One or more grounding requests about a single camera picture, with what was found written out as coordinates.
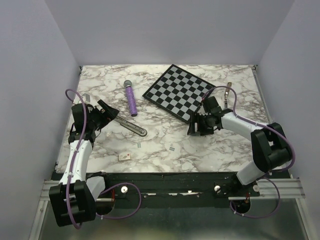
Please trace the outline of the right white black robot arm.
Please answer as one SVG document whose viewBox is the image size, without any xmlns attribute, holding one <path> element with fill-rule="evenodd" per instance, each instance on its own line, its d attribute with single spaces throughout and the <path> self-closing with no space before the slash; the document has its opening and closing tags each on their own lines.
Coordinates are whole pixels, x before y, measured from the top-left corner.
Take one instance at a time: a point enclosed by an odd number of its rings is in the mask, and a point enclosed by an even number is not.
<svg viewBox="0 0 320 240">
<path fill-rule="evenodd" d="M 241 196 L 248 185 L 293 159 L 293 151 L 278 123 L 264 125 L 237 115 L 233 109 L 222 109 L 215 97 L 202 101 L 204 113 L 190 114 L 189 136 L 212 135 L 216 130 L 232 131 L 251 142 L 252 161 L 235 174 L 230 191 Z"/>
</svg>

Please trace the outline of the white stapler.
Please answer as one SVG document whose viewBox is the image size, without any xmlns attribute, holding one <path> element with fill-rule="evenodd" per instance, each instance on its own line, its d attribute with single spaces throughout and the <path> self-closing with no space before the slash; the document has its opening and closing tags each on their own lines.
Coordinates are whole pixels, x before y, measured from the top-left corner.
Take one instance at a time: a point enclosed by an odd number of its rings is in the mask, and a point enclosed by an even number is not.
<svg viewBox="0 0 320 240">
<path fill-rule="evenodd" d="M 222 103 L 223 103 L 223 109 L 227 109 L 228 108 L 228 98 L 229 98 L 229 93 L 230 93 L 230 88 L 232 87 L 232 82 L 228 82 L 224 91 L 224 95 L 222 98 Z"/>
</svg>

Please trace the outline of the grey black stapler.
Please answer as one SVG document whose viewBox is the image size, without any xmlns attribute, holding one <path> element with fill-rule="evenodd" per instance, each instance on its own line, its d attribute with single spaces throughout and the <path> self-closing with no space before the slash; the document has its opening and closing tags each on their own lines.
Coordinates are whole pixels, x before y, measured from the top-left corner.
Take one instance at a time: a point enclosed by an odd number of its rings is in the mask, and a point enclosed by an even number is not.
<svg viewBox="0 0 320 240">
<path fill-rule="evenodd" d="M 116 122 L 118 122 L 122 127 L 130 130 L 131 132 L 133 132 L 141 137 L 145 137 L 148 134 L 146 129 L 144 129 L 144 128 L 142 128 L 132 122 L 129 122 L 120 116 L 117 116 L 114 120 Z"/>
</svg>

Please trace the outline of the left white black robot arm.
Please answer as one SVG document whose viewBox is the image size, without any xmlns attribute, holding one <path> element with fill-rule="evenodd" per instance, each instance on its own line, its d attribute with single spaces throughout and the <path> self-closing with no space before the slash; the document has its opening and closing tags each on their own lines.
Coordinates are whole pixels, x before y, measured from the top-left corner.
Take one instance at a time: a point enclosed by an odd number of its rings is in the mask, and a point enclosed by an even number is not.
<svg viewBox="0 0 320 240">
<path fill-rule="evenodd" d="M 97 106 L 72 106 L 74 130 L 69 132 L 69 159 L 58 185 L 49 189 L 49 199 L 58 226 L 82 224 L 96 217 L 96 200 L 110 194 L 111 185 L 102 172 L 86 177 L 96 132 L 114 120 L 119 110 L 98 100 Z"/>
</svg>

